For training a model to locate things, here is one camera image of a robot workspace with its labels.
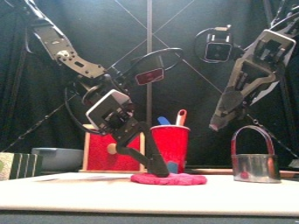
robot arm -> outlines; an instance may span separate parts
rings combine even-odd
[[[51,58],[77,73],[76,80],[73,81],[76,92],[83,98],[83,103],[93,105],[87,113],[87,117],[96,129],[91,132],[103,136],[111,134],[116,140],[116,152],[131,156],[147,167],[148,172],[156,176],[167,177],[169,172],[156,148],[149,127],[145,122],[137,122],[132,117],[132,110],[129,108],[132,102],[127,96],[127,91],[121,88],[132,79],[131,71],[120,76],[120,81],[112,80],[101,65],[87,62],[77,55],[68,38],[52,21],[43,15],[33,0],[5,0],[5,2],[21,14]],[[149,57],[168,52],[167,50],[152,52]],[[181,49],[173,48],[171,52],[179,55],[179,59],[181,58]],[[139,80],[145,84],[161,78],[159,75],[152,78],[151,73],[145,73],[144,78],[141,76]],[[136,135],[141,132],[145,137],[147,156],[137,150],[127,147]]]
[[[295,49],[297,14],[296,12],[276,23],[271,30],[264,30],[236,60],[228,85],[209,120],[213,130],[224,128],[232,119],[241,118],[249,105],[275,88]]]

bucket handle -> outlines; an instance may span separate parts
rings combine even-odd
[[[267,134],[267,132],[265,132],[261,128],[259,128],[257,126],[255,126],[255,125],[244,126],[243,128],[240,128],[240,129],[235,132],[235,134],[233,134],[233,136],[232,136],[232,138],[231,138],[231,155],[236,155],[236,145],[237,145],[236,140],[237,140],[237,134],[239,134],[239,132],[240,132],[243,129],[252,129],[252,130],[256,130],[256,131],[261,134],[261,136],[263,136],[264,139],[265,139],[267,152],[268,152],[269,155],[275,155],[275,148],[273,148],[273,144],[272,144],[272,141],[271,141],[271,137],[269,137],[269,135]]]

camera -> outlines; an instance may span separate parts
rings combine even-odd
[[[228,27],[216,27],[207,37],[204,59],[212,62],[225,62],[229,59],[233,43]]]

blue object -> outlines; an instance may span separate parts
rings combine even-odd
[[[175,162],[168,162],[167,163],[167,169],[168,169],[168,172],[177,173],[179,172],[179,165]]]
[[[163,117],[163,116],[159,116],[157,117],[157,121],[159,121],[159,123],[161,124],[161,125],[169,125],[171,123],[169,123],[169,121],[165,119],[165,117]]]

red board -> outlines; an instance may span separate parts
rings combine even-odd
[[[140,136],[135,138],[128,147],[141,151]],[[108,146],[116,141],[111,135],[100,136],[87,133],[84,148],[84,171],[140,171],[140,164],[128,155],[108,152]]]

